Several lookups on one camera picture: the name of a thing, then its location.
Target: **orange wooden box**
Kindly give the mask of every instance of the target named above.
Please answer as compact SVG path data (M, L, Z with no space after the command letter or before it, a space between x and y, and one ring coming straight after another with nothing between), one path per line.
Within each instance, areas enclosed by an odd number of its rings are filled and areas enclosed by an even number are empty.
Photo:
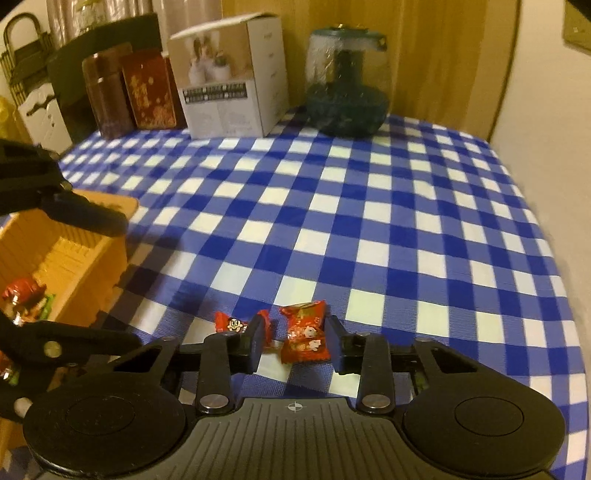
M98 192L76 192L130 219L138 201ZM51 220L41 210L14 215L0 232L0 291L32 275L56 295L49 321L90 326L111 300L127 269L125 237L110 238ZM0 468L9 448L24 445L22 429L0 421Z

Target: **blue and white checkered tablecloth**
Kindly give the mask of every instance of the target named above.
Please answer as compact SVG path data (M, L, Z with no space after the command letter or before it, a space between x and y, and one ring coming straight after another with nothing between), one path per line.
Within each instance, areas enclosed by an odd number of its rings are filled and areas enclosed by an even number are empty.
M579 340L548 243L490 146L391 116L372 141L325 137L289 114L268 137L98 134L61 162L81 189L134 196L131 263L105 327L200 342L216 311L249 319L325 299L351 331L429 336L556 403L568 433L553 474L584 477ZM238 396L354 397L328 363L236 376ZM181 399L196 382L187 375Z

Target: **glass jar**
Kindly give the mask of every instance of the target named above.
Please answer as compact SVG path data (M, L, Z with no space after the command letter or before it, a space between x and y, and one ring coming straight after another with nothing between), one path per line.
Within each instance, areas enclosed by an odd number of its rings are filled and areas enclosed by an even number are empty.
M315 30L306 61L306 107L322 133L362 138L386 120L391 75L386 36L344 25Z
M76 2L76 37L106 23L103 0L78 0Z

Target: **red candy wrapper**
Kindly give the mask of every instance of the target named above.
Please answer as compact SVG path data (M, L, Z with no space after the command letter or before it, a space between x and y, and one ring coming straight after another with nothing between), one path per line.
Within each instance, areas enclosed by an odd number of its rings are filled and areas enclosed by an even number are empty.
M322 329L325 310L324 300L280 308L279 311L287 317L287 340L281 349L282 363L330 359Z
M265 319L265 343L267 346L273 340L271 336L271 321L269 320L269 311L261 310L258 315ZM216 332L236 332L243 333L248 327L247 322L230 317L222 312L216 312Z
M45 295L46 285L39 285L34 278L19 278L12 282L4 292L2 298L16 305L33 306Z

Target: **cartoon face on wrapper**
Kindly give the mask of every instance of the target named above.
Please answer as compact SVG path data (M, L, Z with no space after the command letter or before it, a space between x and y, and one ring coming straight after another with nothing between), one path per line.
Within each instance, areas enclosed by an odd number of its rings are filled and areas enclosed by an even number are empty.
M322 342L320 340L311 340L308 344L310 350L312 350L313 352L317 352L320 348L320 345L322 345Z
M307 327L304 329L304 336L305 336L306 338L315 338L315 337L316 337L316 335L317 335L317 332L316 332L316 329L315 329L314 327L307 326Z

